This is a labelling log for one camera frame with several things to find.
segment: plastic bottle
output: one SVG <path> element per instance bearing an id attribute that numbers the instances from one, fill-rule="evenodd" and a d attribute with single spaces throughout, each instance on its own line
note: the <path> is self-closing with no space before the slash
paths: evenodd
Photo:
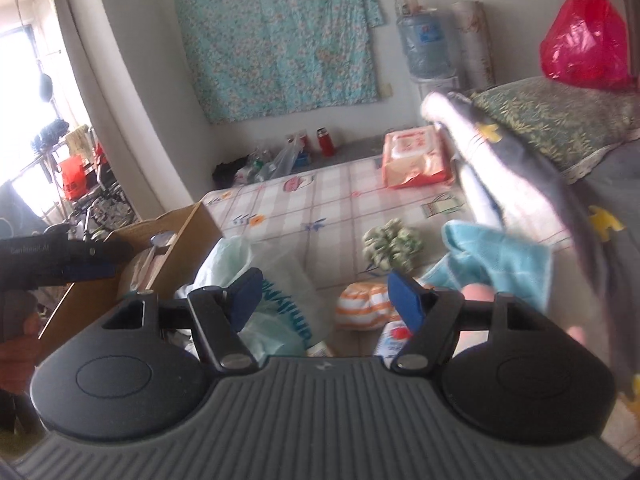
<path id="1" fill-rule="evenodd" d="M 444 79 L 454 75 L 447 41 L 434 9 L 398 17 L 398 30 L 412 76 Z"/>

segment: orange flower print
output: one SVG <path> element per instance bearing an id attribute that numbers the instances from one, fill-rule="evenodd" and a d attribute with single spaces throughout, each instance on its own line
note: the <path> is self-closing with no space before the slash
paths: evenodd
<path id="1" fill-rule="evenodd" d="M 254 227 L 254 226 L 260 225 L 265 220 L 266 220 L 265 215 L 254 215 L 249 219 L 249 225 L 251 227 Z"/>

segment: red thermos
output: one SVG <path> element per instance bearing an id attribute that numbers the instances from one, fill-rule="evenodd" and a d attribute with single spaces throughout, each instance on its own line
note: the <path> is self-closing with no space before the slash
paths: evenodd
<path id="1" fill-rule="evenodd" d="M 322 150 L 324 156 L 335 155 L 334 142 L 331 140 L 331 135 L 329 135 L 326 128 L 318 130 L 318 144 L 320 144 L 320 150 Z"/>

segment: wall outlet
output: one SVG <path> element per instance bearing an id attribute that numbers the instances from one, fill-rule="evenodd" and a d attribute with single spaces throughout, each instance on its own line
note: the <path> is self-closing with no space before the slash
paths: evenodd
<path id="1" fill-rule="evenodd" d="M 382 85 L 380 85 L 380 88 L 378 89 L 378 92 L 380 93 L 380 97 L 382 97 L 383 99 L 393 97 L 394 95 L 394 89 L 391 86 L 391 83 L 382 83 Z"/>

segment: metal screw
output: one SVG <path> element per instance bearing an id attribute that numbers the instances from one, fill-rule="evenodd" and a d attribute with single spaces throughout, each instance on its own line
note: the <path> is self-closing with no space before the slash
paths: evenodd
<path id="1" fill-rule="evenodd" d="M 229 370 L 242 370 L 251 366 L 252 361 L 248 355 L 229 354 L 220 359 L 220 364 Z"/>
<path id="2" fill-rule="evenodd" d="M 420 354 L 406 354 L 401 355 L 396 361 L 399 368 L 402 370 L 422 370 L 429 364 L 429 360 Z"/>

